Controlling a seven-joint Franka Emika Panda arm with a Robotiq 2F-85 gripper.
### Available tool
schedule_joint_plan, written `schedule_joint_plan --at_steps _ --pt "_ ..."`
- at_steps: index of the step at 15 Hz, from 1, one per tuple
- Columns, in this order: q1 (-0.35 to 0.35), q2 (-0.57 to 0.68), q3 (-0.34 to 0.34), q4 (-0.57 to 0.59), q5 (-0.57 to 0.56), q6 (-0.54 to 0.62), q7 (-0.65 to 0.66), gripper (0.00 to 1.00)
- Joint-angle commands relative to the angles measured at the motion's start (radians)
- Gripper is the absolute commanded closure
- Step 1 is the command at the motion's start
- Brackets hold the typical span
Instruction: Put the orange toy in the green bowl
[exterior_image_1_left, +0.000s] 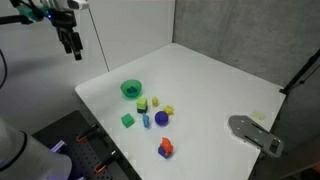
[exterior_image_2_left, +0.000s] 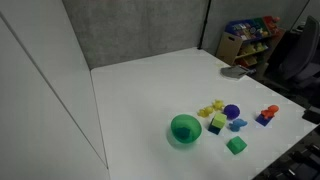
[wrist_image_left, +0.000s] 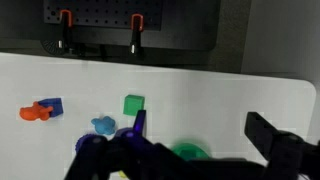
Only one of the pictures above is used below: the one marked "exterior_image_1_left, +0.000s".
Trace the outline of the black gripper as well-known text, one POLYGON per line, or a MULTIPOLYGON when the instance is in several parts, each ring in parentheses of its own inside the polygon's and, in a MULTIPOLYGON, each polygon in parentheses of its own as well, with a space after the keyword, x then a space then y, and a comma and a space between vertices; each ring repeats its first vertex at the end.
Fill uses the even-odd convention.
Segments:
MULTIPOLYGON (((49 20, 51 24, 57 29, 71 32, 77 25, 74 12, 71 10, 58 11, 55 9, 49 9, 48 14, 50 16, 49 20)), ((59 32, 59 39, 67 54, 73 52, 76 61, 82 59, 81 51, 83 50, 83 46, 78 32, 72 32, 70 34, 70 45, 65 37, 65 33, 62 31, 59 32)))

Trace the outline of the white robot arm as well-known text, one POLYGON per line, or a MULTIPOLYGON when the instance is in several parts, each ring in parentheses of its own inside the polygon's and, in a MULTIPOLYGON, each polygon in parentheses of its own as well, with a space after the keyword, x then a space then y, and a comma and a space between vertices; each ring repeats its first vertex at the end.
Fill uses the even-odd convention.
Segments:
MULTIPOLYGON (((83 49, 71 10, 34 8, 39 18, 47 17, 57 28, 67 53, 80 60, 83 49)), ((56 152, 62 141, 49 149, 30 134, 16 129, 0 119, 0 179, 1 180, 67 180, 72 171, 69 156, 56 152)))

